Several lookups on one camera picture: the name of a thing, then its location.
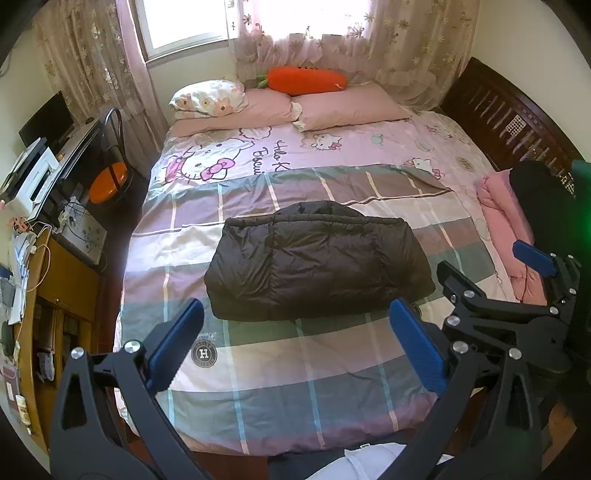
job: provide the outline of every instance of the wooden floor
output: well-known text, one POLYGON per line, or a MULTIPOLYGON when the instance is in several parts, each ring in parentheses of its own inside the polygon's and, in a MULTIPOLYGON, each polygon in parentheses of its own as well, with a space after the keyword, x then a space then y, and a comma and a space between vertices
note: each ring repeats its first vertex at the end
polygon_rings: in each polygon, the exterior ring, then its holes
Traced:
MULTIPOLYGON (((95 338, 99 352, 113 351, 115 322, 121 305, 129 239, 138 219, 135 212, 119 211, 118 215, 124 218, 124 221, 117 232, 109 233, 105 246, 108 263, 103 273, 99 301, 97 302, 96 318, 99 321, 95 322, 97 326, 95 338)), ((142 460, 152 463, 150 454, 142 440, 136 437, 129 428, 126 428, 123 420, 121 420, 121 427, 126 430, 133 453, 142 460)), ((268 478, 266 458, 211 453, 195 453, 194 455, 198 463, 205 467, 216 480, 267 480, 268 478)))

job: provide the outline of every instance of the window frame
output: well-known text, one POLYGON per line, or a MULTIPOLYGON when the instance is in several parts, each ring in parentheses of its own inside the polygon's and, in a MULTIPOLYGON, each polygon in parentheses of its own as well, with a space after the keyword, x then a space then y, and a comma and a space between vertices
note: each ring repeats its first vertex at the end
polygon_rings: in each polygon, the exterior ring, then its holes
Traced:
POLYGON ((154 48, 152 44, 152 37, 150 35, 150 27, 148 25, 148 17, 146 16, 144 0, 134 0, 135 10, 139 22, 138 34, 141 37, 140 41, 144 45, 146 54, 146 61, 156 60, 157 58, 169 55, 187 48, 198 47, 208 43, 223 41, 229 39, 228 31, 223 35, 218 35, 215 32, 206 32, 192 37, 177 40, 176 42, 168 43, 162 47, 154 48))

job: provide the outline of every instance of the orange chair seat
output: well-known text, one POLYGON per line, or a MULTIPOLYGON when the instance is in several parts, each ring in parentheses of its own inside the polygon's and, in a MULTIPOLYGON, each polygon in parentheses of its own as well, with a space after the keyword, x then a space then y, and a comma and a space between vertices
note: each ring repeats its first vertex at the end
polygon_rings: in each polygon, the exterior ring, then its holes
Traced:
MULTIPOLYGON (((127 166, 122 161, 113 163, 111 166, 113 167, 119 186, 123 186, 127 181, 127 166)), ((115 193, 117 193, 117 185, 115 185, 111 172, 107 167, 92 182, 90 186, 90 201, 94 204, 103 203, 113 198, 115 193)))

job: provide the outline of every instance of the pink folded blanket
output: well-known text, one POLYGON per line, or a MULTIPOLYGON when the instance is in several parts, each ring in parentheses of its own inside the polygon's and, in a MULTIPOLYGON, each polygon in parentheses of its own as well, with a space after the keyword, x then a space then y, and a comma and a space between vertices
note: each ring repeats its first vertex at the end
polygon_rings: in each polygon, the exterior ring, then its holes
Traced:
POLYGON ((538 272, 513 256, 516 240, 533 245, 534 234, 509 183, 509 170, 494 172, 480 180, 476 194, 491 232, 492 243, 501 256, 516 298, 523 303, 546 305, 538 272))

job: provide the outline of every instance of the black folded jacket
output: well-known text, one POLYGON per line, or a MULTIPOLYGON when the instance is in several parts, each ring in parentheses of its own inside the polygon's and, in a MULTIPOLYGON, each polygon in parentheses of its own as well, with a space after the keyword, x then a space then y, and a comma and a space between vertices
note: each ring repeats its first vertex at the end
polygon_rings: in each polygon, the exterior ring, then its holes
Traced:
POLYGON ((435 289, 404 220, 336 202, 227 219, 205 285, 216 317, 254 322, 365 313, 435 289))

